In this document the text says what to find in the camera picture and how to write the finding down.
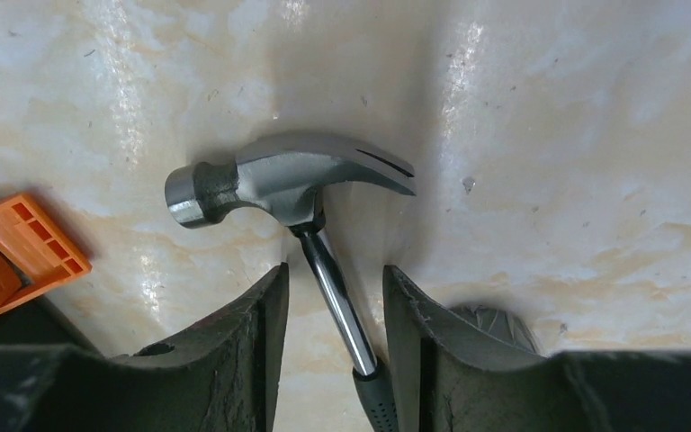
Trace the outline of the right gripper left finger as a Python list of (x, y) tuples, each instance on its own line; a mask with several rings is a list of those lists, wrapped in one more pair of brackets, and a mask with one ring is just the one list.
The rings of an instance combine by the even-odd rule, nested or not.
[(0, 431), (270, 431), (289, 268), (134, 355), (0, 345)]

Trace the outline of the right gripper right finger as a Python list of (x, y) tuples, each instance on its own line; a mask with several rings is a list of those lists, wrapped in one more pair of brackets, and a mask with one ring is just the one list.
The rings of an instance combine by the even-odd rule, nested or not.
[(509, 346), (383, 270), (402, 431), (691, 431), (691, 350)]

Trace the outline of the black plastic tool case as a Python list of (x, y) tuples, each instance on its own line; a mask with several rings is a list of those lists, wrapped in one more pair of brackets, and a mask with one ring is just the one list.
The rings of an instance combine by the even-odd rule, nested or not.
[(83, 249), (38, 200), (0, 201), (0, 345), (69, 344), (98, 353), (46, 296), (89, 275)]

